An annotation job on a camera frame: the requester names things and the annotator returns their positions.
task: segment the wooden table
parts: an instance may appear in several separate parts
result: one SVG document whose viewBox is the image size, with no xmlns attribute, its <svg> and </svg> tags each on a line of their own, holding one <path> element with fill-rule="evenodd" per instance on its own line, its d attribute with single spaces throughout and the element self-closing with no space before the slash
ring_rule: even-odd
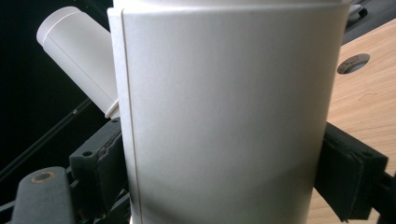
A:
<svg viewBox="0 0 396 224">
<path fill-rule="evenodd" d="M 396 171 L 396 20 L 341 47 L 339 63 L 367 53 L 361 69 L 335 75 L 328 121 L 389 157 L 387 172 Z M 375 224 L 373 210 L 367 221 Z M 314 190 L 308 224 L 341 223 L 329 205 Z"/>
</svg>

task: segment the white cylinder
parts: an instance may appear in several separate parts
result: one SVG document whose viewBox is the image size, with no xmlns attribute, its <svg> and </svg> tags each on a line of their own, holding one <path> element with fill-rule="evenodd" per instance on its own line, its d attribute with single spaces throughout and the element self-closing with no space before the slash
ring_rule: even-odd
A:
<svg viewBox="0 0 396 224">
<path fill-rule="evenodd" d="M 37 31 L 44 51 L 105 113 L 119 117 L 110 33 L 75 7 L 49 15 Z"/>
<path fill-rule="evenodd" d="M 134 223 L 303 224 L 347 5 L 196 2 L 108 11 Z"/>
<path fill-rule="evenodd" d="M 196 6 L 197 2 L 202 6 L 224 5 L 273 5 L 273 4 L 307 4 L 307 3 L 341 3 L 343 0 L 113 0 L 114 8 L 127 7 L 186 7 Z"/>
</svg>

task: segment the round hole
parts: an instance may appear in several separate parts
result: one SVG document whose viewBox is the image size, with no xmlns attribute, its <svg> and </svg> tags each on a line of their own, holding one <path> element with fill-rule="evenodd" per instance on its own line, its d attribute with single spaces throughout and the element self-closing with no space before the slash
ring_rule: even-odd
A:
<svg viewBox="0 0 396 224">
<path fill-rule="evenodd" d="M 370 54 L 358 54 L 346 59 L 337 68 L 337 73 L 340 75 L 349 74 L 361 69 L 370 61 Z"/>
<path fill-rule="evenodd" d="M 39 175 L 33 176 L 32 182 L 36 184 L 40 184 L 48 181 L 49 179 L 52 179 L 53 177 L 55 177 L 55 172 L 45 171 Z"/>
<path fill-rule="evenodd" d="M 85 151 L 85 152 L 82 153 L 82 156 L 85 156 L 85 157 L 89 157 L 91 155 L 92 155 L 91 151 Z"/>
</svg>

